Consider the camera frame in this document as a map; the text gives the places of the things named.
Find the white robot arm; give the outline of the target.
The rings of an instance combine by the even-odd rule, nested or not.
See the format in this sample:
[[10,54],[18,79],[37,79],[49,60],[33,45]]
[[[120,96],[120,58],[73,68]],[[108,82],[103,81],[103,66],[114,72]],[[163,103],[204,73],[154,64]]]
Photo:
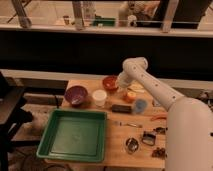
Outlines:
[[213,112],[202,101],[190,98],[150,75],[144,57],[128,58],[117,84],[140,83],[168,112],[165,171],[213,171]]

